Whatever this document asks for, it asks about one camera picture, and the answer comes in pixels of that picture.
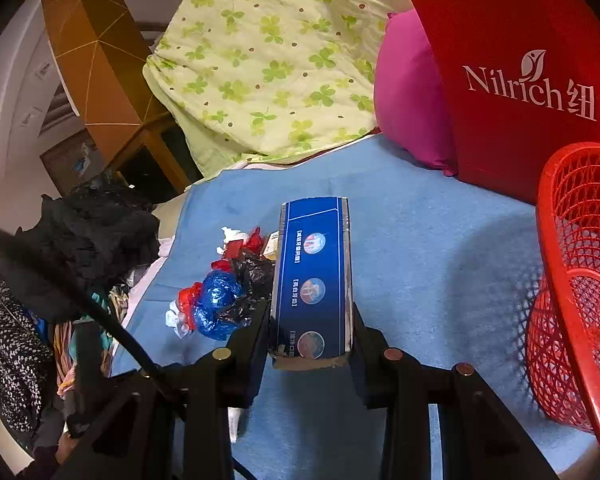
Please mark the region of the black plastic bag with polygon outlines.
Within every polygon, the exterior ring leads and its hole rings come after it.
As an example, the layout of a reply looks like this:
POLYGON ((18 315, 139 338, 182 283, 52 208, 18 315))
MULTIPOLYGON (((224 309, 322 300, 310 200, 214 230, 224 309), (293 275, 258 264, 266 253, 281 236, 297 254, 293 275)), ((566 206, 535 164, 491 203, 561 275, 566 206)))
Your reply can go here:
POLYGON ((219 318, 236 326, 247 326, 256 307, 263 301, 271 302, 275 263, 245 249, 230 264, 242 291, 228 307, 222 307, 219 318))

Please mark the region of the green clover pattern quilt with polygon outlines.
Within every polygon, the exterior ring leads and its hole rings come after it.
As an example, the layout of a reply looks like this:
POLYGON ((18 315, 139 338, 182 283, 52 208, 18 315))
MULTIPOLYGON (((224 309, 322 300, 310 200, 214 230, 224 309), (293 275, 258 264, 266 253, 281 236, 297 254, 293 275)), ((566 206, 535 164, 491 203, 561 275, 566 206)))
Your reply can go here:
POLYGON ((201 174, 290 165, 376 126, 376 61, 411 0, 183 0, 144 77, 201 174))

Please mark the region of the blue plastic bag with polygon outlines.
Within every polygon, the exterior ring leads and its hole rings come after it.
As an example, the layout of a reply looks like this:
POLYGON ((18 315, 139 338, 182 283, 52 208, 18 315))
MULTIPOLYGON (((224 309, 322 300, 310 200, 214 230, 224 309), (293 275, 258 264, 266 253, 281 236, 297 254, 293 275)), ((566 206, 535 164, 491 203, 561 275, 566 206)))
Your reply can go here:
POLYGON ((210 339, 226 341, 234 330, 245 325, 243 299, 242 284, 234 273, 212 270, 204 278, 195 301, 196 330, 210 339))

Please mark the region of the speckled black white garment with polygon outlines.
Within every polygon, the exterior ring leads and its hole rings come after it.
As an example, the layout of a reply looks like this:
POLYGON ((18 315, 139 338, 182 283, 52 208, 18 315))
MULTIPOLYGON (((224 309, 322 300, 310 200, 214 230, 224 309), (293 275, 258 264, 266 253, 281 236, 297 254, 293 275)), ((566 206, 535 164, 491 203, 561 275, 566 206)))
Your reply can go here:
POLYGON ((10 429, 38 426, 53 368, 50 347, 0 273, 0 403, 10 429))

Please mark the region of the red plastic bag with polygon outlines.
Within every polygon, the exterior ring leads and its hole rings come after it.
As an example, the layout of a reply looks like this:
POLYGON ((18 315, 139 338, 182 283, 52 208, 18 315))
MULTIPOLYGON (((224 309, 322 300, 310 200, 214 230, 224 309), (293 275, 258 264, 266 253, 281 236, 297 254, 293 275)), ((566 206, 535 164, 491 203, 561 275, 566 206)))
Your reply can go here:
MULTIPOLYGON (((235 240, 228 244, 223 255, 219 255, 215 261, 211 263, 212 270, 221 270, 225 272, 233 272, 233 262, 238 260, 245 252, 250 252, 253 255, 259 255, 264 245, 264 238, 261 234, 261 229, 257 226, 251 232, 246 232, 250 235, 249 240, 245 243, 241 240, 235 240)), ((181 289, 174 304, 182 315, 187 318, 187 323, 190 326, 194 325, 193 313, 194 304, 201 297, 202 283, 195 282, 192 286, 181 289)))

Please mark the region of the small orange white carton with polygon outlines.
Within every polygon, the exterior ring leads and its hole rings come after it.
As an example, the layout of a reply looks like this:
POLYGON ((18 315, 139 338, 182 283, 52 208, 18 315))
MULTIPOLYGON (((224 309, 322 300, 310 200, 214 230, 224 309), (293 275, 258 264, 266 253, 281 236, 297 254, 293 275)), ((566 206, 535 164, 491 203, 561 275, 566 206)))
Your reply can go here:
POLYGON ((263 245, 262 256, 268 260, 275 261, 277 259, 278 252, 278 240, 279 232, 272 232, 267 238, 263 245))

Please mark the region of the brown wooden cabinet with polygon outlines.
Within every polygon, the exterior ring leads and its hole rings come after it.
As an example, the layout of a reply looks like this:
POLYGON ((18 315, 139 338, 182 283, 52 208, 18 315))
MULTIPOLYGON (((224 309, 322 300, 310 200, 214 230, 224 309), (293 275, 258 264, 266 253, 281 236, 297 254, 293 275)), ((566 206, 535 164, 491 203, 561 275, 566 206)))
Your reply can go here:
POLYGON ((124 0, 41 0, 59 73, 102 158, 148 151, 175 193, 192 183, 164 143, 176 122, 143 76, 149 48, 124 0))

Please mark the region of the white tissue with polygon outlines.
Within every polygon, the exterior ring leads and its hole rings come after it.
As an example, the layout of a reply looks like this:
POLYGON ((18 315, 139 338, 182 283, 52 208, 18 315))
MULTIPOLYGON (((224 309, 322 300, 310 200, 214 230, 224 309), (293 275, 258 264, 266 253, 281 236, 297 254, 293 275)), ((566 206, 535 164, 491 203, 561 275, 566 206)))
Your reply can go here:
POLYGON ((223 231, 223 245, 218 246, 216 248, 216 253, 218 255, 223 255, 226 251, 226 248, 230 242, 234 242, 235 240, 241 240, 242 242, 246 242, 249 240, 250 235, 246 232, 242 232, 241 230, 236 230, 229 228, 228 226, 222 227, 223 231))

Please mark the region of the blue bed blanket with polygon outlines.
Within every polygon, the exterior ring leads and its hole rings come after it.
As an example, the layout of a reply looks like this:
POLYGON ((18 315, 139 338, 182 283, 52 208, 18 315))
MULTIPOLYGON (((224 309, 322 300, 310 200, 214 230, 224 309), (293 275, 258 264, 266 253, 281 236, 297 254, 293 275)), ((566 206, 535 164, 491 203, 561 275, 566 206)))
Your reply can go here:
MULTIPOLYGON (((176 336, 164 316, 207 274, 223 229, 273 232, 283 203, 344 196, 350 206, 353 298, 364 322, 420 362, 472 364, 552 467, 592 451, 590 434, 555 424, 532 398, 524 332, 542 262, 534 209, 418 166, 371 136, 285 170, 225 171, 193 186, 172 252, 128 329, 155 362, 193 363, 213 349, 176 336)), ((364 408, 347 367, 268 368, 234 454, 260 479, 375 479, 385 415, 364 408)))

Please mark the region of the red mesh plastic basket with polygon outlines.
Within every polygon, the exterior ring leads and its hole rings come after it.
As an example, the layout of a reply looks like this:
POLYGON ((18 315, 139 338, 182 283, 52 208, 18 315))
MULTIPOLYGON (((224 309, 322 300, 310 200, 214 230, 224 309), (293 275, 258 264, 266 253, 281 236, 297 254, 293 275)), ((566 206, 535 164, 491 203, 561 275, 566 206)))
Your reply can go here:
POLYGON ((544 273, 527 326, 529 382, 548 418, 600 445, 600 143, 550 158, 535 211, 544 273))

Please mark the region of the blue cardboard box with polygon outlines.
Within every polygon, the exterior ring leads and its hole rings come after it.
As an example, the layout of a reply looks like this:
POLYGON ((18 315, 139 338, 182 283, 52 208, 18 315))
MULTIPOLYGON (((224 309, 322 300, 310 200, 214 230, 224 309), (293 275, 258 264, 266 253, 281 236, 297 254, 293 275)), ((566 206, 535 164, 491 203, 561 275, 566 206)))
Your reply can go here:
POLYGON ((349 201, 309 197, 280 211, 268 353, 276 370, 347 362, 353 348, 349 201))

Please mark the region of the red Nilrich paper bag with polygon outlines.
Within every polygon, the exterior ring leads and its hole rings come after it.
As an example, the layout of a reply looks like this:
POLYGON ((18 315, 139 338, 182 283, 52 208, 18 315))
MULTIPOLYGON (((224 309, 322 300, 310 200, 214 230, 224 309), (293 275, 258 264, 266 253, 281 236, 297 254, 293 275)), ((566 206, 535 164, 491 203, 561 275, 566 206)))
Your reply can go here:
POLYGON ((584 0, 411 0, 460 180, 534 203, 545 163, 600 142, 600 20, 584 0))

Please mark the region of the magenta pillow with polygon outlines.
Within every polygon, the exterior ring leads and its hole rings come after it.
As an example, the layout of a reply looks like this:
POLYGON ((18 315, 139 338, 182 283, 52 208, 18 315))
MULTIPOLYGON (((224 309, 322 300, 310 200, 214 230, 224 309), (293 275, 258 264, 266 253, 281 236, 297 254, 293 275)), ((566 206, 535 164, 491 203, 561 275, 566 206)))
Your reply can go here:
POLYGON ((457 174, 442 79, 414 9, 389 16, 375 68, 374 110, 378 128, 389 140, 424 166, 457 174))

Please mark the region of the black clothing pile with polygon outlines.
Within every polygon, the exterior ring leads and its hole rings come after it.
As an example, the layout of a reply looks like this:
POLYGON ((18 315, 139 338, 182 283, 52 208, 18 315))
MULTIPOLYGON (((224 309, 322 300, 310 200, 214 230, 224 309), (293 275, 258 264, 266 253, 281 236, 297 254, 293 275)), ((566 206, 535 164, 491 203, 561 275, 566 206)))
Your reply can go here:
POLYGON ((138 266, 158 258, 154 205, 110 172, 67 196, 42 197, 41 218, 16 237, 82 292, 108 294, 138 266))

